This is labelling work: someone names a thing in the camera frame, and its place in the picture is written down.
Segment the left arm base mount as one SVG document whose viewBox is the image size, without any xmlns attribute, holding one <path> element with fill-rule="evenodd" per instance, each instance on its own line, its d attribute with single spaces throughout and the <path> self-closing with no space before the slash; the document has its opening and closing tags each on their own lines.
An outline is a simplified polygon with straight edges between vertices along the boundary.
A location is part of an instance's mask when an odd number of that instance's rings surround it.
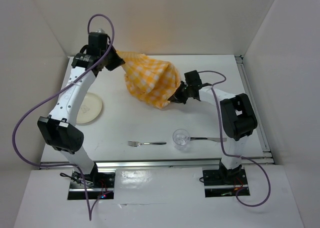
<svg viewBox="0 0 320 228">
<path fill-rule="evenodd" d="M 68 200 L 85 200 L 84 181 L 79 173 L 73 172 L 72 175 L 67 175 L 61 172 L 59 175 L 70 179 Z M 88 199 L 114 199 L 115 175 L 115 172 L 99 173 L 96 181 L 86 180 Z"/>
</svg>

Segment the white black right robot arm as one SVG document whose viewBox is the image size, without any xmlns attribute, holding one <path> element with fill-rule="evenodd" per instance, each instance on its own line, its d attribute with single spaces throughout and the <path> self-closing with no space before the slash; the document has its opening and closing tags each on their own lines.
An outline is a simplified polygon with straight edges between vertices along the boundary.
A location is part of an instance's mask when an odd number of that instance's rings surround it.
<svg viewBox="0 0 320 228">
<path fill-rule="evenodd" d="M 247 94 L 231 94 L 214 89 L 209 83 L 188 85 L 181 82 L 170 102 L 185 104 L 188 98 L 203 101 L 217 108 L 219 129 L 226 134 L 229 145 L 223 146 L 219 162 L 219 182 L 231 184 L 239 176 L 242 156 L 248 137 L 257 128 L 258 122 Z"/>
</svg>

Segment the yellow white checkered cloth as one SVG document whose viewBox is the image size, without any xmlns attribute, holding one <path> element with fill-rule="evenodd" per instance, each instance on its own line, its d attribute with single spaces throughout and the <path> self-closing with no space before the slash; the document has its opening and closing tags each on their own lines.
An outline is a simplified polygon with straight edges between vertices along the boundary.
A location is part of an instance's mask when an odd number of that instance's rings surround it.
<svg viewBox="0 0 320 228">
<path fill-rule="evenodd" d="M 174 64 L 137 52 L 117 50 L 117 54 L 125 61 L 124 80 L 133 97 L 158 109 L 170 103 L 169 98 L 181 84 Z"/>
</svg>

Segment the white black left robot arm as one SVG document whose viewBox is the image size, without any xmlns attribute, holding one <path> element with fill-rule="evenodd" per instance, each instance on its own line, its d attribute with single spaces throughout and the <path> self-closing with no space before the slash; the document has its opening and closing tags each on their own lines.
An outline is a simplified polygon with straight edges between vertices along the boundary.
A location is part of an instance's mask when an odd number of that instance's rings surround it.
<svg viewBox="0 0 320 228">
<path fill-rule="evenodd" d="M 46 144 L 61 153 L 69 163 L 76 165 L 74 176 L 80 178 L 87 187 L 98 185 L 103 175 L 99 174 L 96 163 L 83 147 L 84 134 L 76 128 L 77 115 L 98 73 L 103 68 L 112 71 L 124 63 L 113 46 L 108 47 L 107 55 L 78 53 L 72 60 L 66 90 L 59 96 L 49 115 L 37 121 Z"/>
</svg>

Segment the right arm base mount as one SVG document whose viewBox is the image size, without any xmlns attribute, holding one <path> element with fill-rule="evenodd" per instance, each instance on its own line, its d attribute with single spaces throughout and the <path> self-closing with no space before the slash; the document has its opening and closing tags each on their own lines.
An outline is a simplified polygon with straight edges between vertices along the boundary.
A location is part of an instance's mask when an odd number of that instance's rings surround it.
<svg viewBox="0 0 320 228">
<path fill-rule="evenodd" d="M 231 176 L 223 176 L 219 167 L 203 167 L 198 180 L 204 186 L 206 198 L 232 197 L 236 196 L 237 192 L 238 196 L 250 196 L 247 174 L 243 167 Z"/>
</svg>

